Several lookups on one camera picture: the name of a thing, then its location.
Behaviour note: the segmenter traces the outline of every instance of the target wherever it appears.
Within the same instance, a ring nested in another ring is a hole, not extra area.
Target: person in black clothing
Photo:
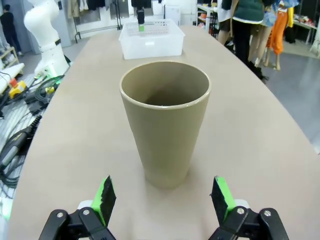
[[[16,49],[18,55],[21,56],[22,55],[21,47],[20,47],[20,44],[18,41],[17,32],[16,32],[16,28],[14,25],[14,15],[9,11],[10,11],[10,5],[7,4],[3,8],[2,16],[0,16],[3,33],[5,36],[6,42],[10,46],[15,45],[15,49]]]

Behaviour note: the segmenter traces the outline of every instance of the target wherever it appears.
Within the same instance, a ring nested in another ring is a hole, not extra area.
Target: orange pants
[[[284,50],[284,31],[288,23],[288,12],[278,11],[278,16],[270,33],[266,47],[271,49],[276,55],[280,55]]]

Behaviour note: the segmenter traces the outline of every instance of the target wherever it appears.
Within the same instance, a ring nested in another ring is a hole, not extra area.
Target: white box
[[[185,34],[171,19],[148,21],[144,31],[137,22],[125,23],[120,34],[124,59],[180,56]]]

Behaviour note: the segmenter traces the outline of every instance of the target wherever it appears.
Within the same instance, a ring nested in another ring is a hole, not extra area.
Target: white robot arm
[[[34,70],[35,75],[56,77],[69,68],[61,47],[58,32],[51,21],[59,15],[55,0],[28,0],[33,9],[24,17],[25,27],[34,35],[41,51],[41,61]]]

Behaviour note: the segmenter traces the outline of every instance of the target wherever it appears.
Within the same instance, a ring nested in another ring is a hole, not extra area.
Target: blue denim shirt
[[[282,0],[286,8],[293,8],[299,4],[299,0]],[[261,25],[266,27],[273,27],[277,20],[278,9],[281,0],[275,0],[275,3],[271,5],[270,10],[264,11],[264,18]]]

